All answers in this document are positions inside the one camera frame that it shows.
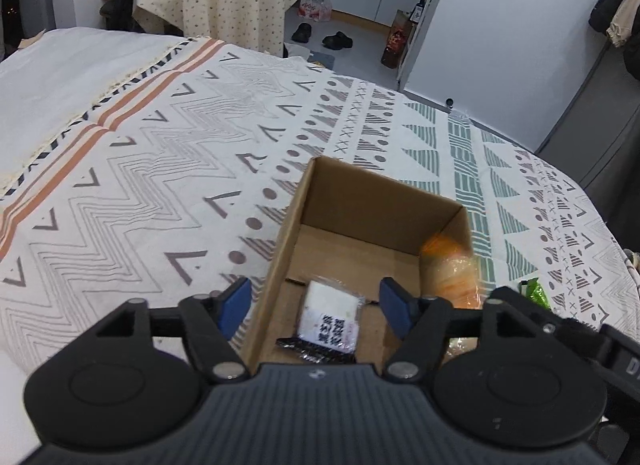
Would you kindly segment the black slipper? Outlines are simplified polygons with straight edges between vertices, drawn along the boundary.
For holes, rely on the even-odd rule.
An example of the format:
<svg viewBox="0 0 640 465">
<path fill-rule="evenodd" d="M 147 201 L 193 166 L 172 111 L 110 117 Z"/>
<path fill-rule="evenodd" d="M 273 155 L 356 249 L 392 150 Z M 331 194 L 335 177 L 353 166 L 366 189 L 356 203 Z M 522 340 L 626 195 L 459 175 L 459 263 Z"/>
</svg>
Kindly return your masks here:
<svg viewBox="0 0 640 465">
<path fill-rule="evenodd" d="M 312 35 L 312 26 L 309 23 L 301 23 L 291 36 L 294 43 L 306 44 Z"/>
<path fill-rule="evenodd" d="M 350 49 L 353 44 L 354 41 L 341 31 L 338 31 L 333 35 L 326 36 L 322 40 L 322 46 L 332 51 Z"/>
</svg>

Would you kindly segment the right black slipper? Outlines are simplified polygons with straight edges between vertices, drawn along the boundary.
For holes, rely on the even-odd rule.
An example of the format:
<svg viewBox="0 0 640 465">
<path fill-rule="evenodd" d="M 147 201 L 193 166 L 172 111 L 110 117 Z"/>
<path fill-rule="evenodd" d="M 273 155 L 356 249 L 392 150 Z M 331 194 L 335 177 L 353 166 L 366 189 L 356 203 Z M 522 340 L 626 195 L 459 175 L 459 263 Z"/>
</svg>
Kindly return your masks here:
<svg viewBox="0 0 640 465">
<path fill-rule="evenodd" d="M 338 31 L 333 35 L 326 36 L 322 40 L 322 46 L 332 51 L 350 49 L 353 44 L 354 41 L 341 31 Z"/>
</svg>

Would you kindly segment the green candy wrapper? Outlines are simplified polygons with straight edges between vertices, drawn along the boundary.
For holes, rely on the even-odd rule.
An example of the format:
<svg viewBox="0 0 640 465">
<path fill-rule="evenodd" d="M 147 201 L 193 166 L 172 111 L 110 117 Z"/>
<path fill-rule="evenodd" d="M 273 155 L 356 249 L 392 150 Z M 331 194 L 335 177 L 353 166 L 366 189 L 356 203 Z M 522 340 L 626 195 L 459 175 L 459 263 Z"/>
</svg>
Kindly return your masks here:
<svg viewBox="0 0 640 465">
<path fill-rule="evenodd" d="M 550 310 L 551 306 L 544 288 L 536 277 L 518 283 L 520 293 L 541 308 Z"/>
</svg>

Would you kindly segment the pack of water bottles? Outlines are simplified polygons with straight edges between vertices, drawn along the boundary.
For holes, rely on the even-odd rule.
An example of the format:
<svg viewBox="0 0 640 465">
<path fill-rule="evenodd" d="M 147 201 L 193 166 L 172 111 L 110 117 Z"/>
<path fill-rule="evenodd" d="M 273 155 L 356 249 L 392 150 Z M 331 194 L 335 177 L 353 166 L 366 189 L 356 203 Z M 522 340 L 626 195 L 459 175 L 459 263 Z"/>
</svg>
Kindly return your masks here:
<svg viewBox="0 0 640 465">
<path fill-rule="evenodd" d="M 298 15 L 314 22 L 328 22 L 332 18 L 331 0 L 299 0 Z"/>
</svg>

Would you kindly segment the white black snack packet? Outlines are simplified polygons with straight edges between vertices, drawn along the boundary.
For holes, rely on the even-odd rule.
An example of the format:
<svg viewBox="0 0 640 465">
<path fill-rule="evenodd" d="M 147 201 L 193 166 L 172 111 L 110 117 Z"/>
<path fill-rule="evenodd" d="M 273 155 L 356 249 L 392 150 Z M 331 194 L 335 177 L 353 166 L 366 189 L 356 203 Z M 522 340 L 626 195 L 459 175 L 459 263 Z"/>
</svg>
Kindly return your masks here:
<svg viewBox="0 0 640 465">
<path fill-rule="evenodd" d="M 366 299 L 328 280 L 305 286 L 295 332 L 276 345 L 300 359 L 318 364 L 355 364 L 361 310 Z"/>
</svg>

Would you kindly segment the left black slipper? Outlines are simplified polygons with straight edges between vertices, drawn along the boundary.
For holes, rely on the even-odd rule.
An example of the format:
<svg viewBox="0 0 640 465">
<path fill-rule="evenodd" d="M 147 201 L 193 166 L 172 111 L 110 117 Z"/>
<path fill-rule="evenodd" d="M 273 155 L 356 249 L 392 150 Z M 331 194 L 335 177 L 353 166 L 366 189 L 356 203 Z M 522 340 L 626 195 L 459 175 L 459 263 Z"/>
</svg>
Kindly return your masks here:
<svg viewBox="0 0 640 465">
<path fill-rule="evenodd" d="M 306 44 L 312 35 L 312 26 L 309 23 L 301 23 L 291 36 L 294 43 Z"/>
</svg>

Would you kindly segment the patterned bed blanket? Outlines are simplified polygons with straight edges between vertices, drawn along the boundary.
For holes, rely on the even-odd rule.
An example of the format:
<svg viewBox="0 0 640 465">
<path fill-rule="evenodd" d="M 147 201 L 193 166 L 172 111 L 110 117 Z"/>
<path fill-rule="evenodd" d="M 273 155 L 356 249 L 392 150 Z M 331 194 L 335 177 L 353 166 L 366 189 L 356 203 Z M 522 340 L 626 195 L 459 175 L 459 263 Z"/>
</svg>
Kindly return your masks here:
<svg viewBox="0 0 640 465">
<path fill-rule="evenodd" d="M 261 289 L 309 160 L 461 203 L 480 288 L 639 333 L 639 276 L 587 194 L 393 90 L 220 40 L 57 30 L 1 64 L 1 349 L 30 372 L 132 297 Z"/>
</svg>

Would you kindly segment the orange snack packet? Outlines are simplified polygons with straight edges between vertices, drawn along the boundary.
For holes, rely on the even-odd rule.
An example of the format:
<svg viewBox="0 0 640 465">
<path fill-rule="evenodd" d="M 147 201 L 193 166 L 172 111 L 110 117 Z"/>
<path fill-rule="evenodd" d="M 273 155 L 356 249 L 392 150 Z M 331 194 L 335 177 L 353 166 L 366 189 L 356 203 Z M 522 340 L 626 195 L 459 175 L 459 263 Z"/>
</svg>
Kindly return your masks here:
<svg viewBox="0 0 640 465">
<path fill-rule="evenodd" d="M 420 264 L 425 296 L 446 299 L 454 308 L 482 307 L 475 257 L 460 243 L 434 235 L 421 248 Z"/>
</svg>

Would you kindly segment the brown cardboard box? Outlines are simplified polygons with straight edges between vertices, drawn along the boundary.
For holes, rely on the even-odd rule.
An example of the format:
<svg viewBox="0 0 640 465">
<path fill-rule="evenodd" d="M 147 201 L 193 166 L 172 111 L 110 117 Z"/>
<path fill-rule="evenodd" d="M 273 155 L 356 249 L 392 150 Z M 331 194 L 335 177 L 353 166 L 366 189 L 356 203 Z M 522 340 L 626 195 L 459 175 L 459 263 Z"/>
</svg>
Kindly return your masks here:
<svg viewBox="0 0 640 465">
<path fill-rule="evenodd" d="M 277 340 L 293 334 L 311 279 L 375 299 L 383 277 L 393 277 L 414 296 L 433 295 L 435 260 L 423 248 L 439 234 L 472 251 L 463 205 L 325 156 L 312 159 L 250 319 L 241 349 L 247 367 L 298 362 Z"/>
</svg>

